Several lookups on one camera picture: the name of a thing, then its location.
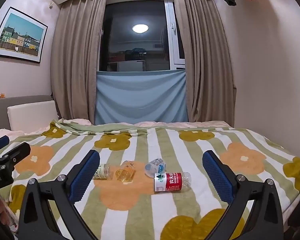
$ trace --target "picture frame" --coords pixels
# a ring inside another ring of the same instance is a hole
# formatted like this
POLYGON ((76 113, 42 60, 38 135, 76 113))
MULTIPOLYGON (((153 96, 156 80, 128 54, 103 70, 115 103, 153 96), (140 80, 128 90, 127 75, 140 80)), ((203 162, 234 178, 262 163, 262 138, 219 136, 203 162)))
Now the picture frame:
POLYGON ((0 57, 41 62, 48 26, 10 7, 0 25, 0 57))

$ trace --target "wall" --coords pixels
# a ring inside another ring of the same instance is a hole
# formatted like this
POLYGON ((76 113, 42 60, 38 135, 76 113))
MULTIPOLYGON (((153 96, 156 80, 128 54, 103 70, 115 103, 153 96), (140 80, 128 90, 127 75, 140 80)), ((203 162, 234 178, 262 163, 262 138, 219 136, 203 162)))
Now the wall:
POLYGON ((300 156, 300 7, 295 0, 215 0, 237 86, 235 127, 300 156))
POLYGON ((50 56, 54 28, 60 9, 51 0, 6 0, 0 9, 0 24, 12 6, 48 26, 41 63, 0 58, 0 93, 6 97, 50 95, 50 56))

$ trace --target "hand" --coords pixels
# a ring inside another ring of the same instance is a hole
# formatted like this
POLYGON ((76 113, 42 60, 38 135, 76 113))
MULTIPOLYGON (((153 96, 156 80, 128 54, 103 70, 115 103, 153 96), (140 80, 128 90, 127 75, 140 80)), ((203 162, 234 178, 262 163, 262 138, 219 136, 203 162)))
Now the hand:
POLYGON ((1 199, 0 199, 0 222, 3 225, 8 225, 10 223, 9 217, 5 211, 5 207, 1 199))

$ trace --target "striped blanket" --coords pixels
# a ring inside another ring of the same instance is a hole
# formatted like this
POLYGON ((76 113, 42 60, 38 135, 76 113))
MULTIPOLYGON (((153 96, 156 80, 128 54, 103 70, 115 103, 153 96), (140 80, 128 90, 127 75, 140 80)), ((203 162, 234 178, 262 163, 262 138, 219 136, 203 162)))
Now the striped blanket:
MULTIPOLYGON (((22 142, 30 144, 31 153, 15 166, 14 183, 0 190, 17 216, 30 178, 43 182, 68 174, 91 149, 114 172, 123 161, 134 162, 131 182, 122 183, 116 177, 92 180, 75 204, 101 240, 204 239, 227 207, 202 167, 202 154, 210 149, 236 174, 260 182, 273 179, 283 212, 300 193, 300 158, 247 129, 85 126, 61 119, 42 134, 16 138, 0 150, 0 156, 22 142), (191 190, 155 194, 153 179, 143 170, 155 158, 166 162, 167 172, 189 172, 191 190)), ((50 205, 61 232, 71 239, 55 203, 50 205)), ((233 238, 240 234, 251 207, 249 202, 233 238)))

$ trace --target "clear plastic bottle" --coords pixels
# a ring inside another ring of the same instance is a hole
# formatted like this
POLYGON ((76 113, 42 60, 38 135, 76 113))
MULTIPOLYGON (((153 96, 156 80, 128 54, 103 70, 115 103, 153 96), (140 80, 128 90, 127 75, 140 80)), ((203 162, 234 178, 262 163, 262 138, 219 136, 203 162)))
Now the clear plastic bottle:
POLYGON ((182 192, 191 189, 191 175, 189 172, 178 173, 155 173, 154 191, 175 191, 182 192))
POLYGON ((99 168, 96 170, 93 179, 112 179, 113 172, 110 171, 109 164, 100 164, 99 168))
POLYGON ((120 169, 115 172, 115 175, 119 181, 129 182, 135 172, 135 167, 132 161, 124 161, 120 169))
POLYGON ((161 158, 157 158, 145 166, 145 174, 151 178, 154 178, 155 173, 164 173, 165 171, 166 163, 161 158))

